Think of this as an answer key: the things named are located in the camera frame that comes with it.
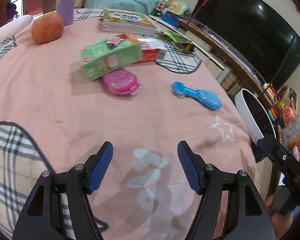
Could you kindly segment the person's right hand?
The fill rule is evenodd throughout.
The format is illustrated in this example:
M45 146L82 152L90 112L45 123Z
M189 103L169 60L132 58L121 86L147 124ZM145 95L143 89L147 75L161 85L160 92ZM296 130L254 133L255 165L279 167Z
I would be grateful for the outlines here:
M265 202L265 207L267 211L270 211L275 200L275 194L269 196ZM281 239L283 235L289 230L293 221L293 215L282 216L279 213L274 213L271 216L271 222L275 231L276 239Z

